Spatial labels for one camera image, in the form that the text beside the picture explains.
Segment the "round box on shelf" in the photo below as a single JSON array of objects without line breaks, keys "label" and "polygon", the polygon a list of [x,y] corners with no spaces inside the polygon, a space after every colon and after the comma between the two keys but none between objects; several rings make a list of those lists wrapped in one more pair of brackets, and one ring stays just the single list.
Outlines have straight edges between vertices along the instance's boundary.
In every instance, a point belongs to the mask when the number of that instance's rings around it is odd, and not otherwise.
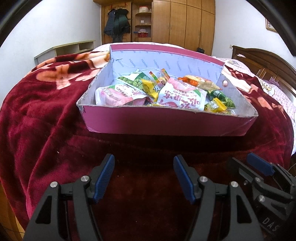
[{"label": "round box on shelf", "polygon": [[139,7],[139,13],[148,13],[149,8],[147,6],[140,6]]}]

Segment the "wooden wardrobe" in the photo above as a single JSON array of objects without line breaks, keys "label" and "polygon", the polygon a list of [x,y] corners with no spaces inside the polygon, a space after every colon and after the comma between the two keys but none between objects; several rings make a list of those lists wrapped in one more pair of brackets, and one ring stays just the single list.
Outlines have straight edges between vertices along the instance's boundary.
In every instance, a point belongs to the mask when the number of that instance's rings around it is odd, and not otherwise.
[{"label": "wooden wardrobe", "polygon": [[[105,28],[112,9],[127,9],[130,34],[123,42],[156,42],[211,55],[215,32],[215,1],[97,1],[101,5],[101,27]],[[147,6],[148,13],[139,13]],[[148,38],[137,38],[134,31],[146,29]]]}]

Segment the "dark red floral blanket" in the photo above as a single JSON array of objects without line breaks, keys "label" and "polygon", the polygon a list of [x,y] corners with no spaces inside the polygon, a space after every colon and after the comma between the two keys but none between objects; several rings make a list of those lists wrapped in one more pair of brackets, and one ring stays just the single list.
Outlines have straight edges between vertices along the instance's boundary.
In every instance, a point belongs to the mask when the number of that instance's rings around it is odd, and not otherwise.
[{"label": "dark red floral blanket", "polygon": [[184,240],[195,209],[173,171],[182,155],[218,183],[234,175],[232,157],[254,152],[288,168],[294,144],[292,121],[262,91],[255,78],[245,97],[259,116],[242,137],[115,135],[90,132],[77,100],[109,61],[108,52],[56,57],[30,71],[1,106],[1,183],[20,224],[26,227],[52,181],[71,183],[88,174],[108,153],[114,173],[94,206],[104,240]]}]

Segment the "small peach jelly pouch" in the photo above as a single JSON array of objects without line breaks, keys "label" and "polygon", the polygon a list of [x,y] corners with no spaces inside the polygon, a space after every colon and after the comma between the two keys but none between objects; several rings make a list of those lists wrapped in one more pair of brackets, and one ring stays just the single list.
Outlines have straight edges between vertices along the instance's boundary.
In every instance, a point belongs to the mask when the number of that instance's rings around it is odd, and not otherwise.
[{"label": "small peach jelly pouch", "polygon": [[149,98],[145,93],[126,84],[100,87],[95,91],[95,103],[97,106],[142,106],[147,101],[149,101]]}]

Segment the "framed wall picture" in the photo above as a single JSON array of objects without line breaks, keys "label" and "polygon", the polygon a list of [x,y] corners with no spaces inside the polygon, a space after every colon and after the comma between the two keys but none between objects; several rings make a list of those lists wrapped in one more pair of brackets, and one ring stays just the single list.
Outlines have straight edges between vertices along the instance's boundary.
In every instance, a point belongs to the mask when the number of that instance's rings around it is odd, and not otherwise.
[{"label": "framed wall picture", "polygon": [[272,26],[272,24],[266,19],[265,20],[266,29],[272,32],[277,32],[276,29]]}]

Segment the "yellow candy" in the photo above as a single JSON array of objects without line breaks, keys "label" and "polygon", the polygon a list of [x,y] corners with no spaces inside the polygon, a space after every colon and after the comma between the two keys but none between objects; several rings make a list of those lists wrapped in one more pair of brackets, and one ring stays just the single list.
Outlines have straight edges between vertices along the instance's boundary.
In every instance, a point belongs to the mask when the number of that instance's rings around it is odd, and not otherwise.
[{"label": "yellow candy", "polygon": [[142,79],[141,81],[144,92],[150,97],[152,103],[156,103],[158,101],[159,93],[155,90],[154,82],[146,79]]},{"label": "yellow candy", "polygon": [[205,105],[204,111],[211,113],[223,113],[227,111],[227,107],[216,97]]}]

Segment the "large peach jelly pouch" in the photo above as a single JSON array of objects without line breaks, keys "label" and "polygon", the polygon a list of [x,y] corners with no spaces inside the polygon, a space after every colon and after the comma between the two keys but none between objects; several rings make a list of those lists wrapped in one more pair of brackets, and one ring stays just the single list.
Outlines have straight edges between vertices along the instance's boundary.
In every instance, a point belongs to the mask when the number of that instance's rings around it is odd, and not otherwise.
[{"label": "large peach jelly pouch", "polygon": [[160,90],[157,104],[172,108],[204,110],[207,93],[181,80],[170,78]]}]

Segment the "rice cracker orange pack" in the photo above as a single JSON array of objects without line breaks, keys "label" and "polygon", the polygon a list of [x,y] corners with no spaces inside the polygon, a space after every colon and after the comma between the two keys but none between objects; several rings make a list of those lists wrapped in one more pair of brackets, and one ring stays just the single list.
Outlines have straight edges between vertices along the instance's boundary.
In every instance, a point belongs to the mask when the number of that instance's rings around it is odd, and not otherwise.
[{"label": "rice cracker orange pack", "polygon": [[184,77],[178,77],[178,80],[182,80],[182,82],[188,83],[194,87],[198,87],[206,91],[221,90],[221,88],[218,87],[211,80],[204,79],[198,76],[186,75]]}]

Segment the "green peas snack bag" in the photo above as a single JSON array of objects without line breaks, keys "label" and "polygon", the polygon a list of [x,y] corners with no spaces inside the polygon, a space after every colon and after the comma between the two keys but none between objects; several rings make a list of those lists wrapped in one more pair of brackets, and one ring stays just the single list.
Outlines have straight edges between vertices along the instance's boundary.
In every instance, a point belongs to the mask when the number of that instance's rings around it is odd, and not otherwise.
[{"label": "green peas snack bag", "polygon": [[118,80],[121,80],[125,82],[127,85],[130,85],[134,88],[139,89],[140,91],[147,93],[144,89],[142,80],[149,80],[151,81],[152,79],[149,78],[145,73],[143,72],[134,72],[129,75],[122,75],[118,77]]}]

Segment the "small green snack bag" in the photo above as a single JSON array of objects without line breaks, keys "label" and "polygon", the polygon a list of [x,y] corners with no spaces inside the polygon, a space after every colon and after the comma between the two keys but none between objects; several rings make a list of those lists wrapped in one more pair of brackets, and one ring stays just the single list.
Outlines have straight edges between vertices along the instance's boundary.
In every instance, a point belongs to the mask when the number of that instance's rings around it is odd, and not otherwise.
[{"label": "small green snack bag", "polygon": [[210,100],[218,98],[227,108],[236,109],[233,100],[227,97],[221,90],[208,90],[208,97]]}]

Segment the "pink cardboard box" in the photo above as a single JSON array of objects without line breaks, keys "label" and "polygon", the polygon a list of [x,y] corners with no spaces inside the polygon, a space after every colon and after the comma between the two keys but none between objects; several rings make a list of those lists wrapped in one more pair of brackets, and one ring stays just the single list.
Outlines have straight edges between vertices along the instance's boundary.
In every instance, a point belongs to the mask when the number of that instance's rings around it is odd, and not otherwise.
[{"label": "pink cardboard box", "polygon": [[110,61],[77,106],[88,130],[165,136],[242,136],[257,110],[224,63],[163,44],[111,44]]}]

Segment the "low white shelf unit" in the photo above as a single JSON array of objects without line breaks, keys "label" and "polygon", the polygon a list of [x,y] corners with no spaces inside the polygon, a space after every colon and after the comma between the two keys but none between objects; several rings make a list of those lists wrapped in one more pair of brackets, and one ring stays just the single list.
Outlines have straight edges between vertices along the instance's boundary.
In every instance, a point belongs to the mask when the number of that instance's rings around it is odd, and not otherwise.
[{"label": "low white shelf unit", "polygon": [[39,55],[34,57],[35,65],[38,65],[50,58],[54,58],[61,55],[69,54],[80,54],[84,52],[89,52],[94,49],[94,40],[72,42],[63,45],[58,45],[45,50]]}]

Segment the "dark hanging coats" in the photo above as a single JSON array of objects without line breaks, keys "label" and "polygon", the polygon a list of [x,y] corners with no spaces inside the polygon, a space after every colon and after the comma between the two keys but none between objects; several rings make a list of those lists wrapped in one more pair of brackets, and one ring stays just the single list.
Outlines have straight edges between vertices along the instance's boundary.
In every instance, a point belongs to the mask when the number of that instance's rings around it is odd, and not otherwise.
[{"label": "dark hanging coats", "polygon": [[129,11],[127,9],[112,9],[108,13],[108,20],[104,28],[104,33],[112,37],[113,43],[122,42],[124,34],[130,34],[130,23],[128,21]]}]

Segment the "red pot on shelf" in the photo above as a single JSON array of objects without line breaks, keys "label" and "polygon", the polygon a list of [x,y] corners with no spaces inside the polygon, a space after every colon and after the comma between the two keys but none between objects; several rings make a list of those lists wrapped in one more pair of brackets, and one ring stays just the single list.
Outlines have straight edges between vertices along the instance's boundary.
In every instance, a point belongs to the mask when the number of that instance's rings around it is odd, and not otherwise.
[{"label": "red pot on shelf", "polygon": [[149,32],[146,29],[140,29],[138,31],[134,31],[136,34],[137,38],[148,38],[149,37]]}]

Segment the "wooden headboard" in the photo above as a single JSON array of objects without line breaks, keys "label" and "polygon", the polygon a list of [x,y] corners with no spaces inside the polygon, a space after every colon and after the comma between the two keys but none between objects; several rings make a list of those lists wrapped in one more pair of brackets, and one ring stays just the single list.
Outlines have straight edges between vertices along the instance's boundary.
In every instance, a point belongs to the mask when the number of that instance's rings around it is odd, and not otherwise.
[{"label": "wooden headboard", "polygon": [[262,80],[274,79],[288,98],[295,102],[295,68],[283,58],[266,50],[233,45],[232,59],[244,63]]}]

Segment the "black bag by wardrobe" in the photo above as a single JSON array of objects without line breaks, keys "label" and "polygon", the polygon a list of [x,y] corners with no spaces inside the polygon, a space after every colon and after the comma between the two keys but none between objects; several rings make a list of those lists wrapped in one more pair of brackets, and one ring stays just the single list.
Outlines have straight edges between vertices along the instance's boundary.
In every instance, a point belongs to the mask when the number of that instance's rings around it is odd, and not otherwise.
[{"label": "black bag by wardrobe", "polygon": [[198,52],[198,53],[202,53],[202,54],[204,54],[204,53],[205,53],[205,50],[202,49],[202,48],[200,48],[200,47],[198,47],[198,48],[197,48],[197,52]]}]

